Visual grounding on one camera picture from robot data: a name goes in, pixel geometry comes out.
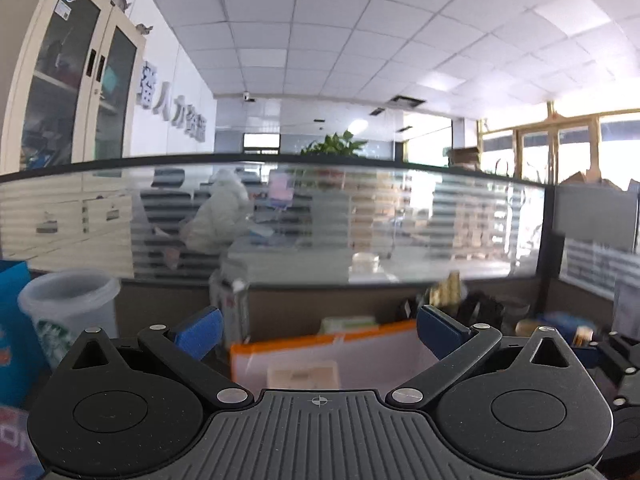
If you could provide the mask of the orange cardboard box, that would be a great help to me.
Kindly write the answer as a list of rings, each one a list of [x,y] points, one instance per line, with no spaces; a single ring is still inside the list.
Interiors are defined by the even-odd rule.
[[[231,378],[253,394],[280,390],[374,390],[385,396],[437,362],[416,322],[359,332],[235,344]]]

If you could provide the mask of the Starbucks plastic cup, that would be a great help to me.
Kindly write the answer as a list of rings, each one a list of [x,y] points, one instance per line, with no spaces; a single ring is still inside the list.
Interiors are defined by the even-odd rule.
[[[43,354],[55,370],[86,328],[118,336],[115,299],[119,293],[120,281],[110,274],[72,269],[34,278],[18,294],[17,303],[32,321]]]

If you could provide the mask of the frosted glass partition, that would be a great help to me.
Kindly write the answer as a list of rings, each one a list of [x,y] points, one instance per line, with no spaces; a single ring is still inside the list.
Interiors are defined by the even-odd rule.
[[[176,155],[4,174],[1,255],[146,284],[531,276],[546,190],[365,158]]]

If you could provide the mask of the green potted plant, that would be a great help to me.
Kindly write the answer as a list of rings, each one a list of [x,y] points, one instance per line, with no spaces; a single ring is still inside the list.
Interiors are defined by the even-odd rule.
[[[330,155],[357,157],[368,144],[367,140],[359,140],[349,130],[343,133],[327,134],[321,141],[312,141],[300,154],[303,156]]]

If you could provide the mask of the yellow building block plate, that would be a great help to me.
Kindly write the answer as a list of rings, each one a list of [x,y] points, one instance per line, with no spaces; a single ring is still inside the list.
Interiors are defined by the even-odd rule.
[[[468,296],[459,271],[451,271],[441,282],[428,291],[428,304],[436,308],[448,308],[460,304]]]

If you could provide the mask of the beige glass-door cabinet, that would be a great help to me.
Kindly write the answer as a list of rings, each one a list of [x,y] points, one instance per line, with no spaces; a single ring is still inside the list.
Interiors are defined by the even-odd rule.
[[[145,38],[127,0],[1,0],[2,174],[126,156]]]

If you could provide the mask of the black mesh desk organizer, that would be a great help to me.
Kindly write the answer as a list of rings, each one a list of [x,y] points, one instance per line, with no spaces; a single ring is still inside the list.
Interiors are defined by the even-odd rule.
[[[402,300],[394,313],[394,321],[400,322],[416,318],[418,307],[426,306],[427,298],[418,295]],[[476,323],[485,323],[500,330],[503,315],[506,308],[496,298],[486,295],[484,292],[469,292],[456,304],[438,307],[464,326]]]

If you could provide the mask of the small upright product box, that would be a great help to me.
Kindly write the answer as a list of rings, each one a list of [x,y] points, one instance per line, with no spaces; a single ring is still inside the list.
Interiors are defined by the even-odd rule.
[[[250,339],[248,285],[240,278],[226,278],[220,269],[212,273],[208,284],[210,303],[222,315],[224,348],[245,344]]]

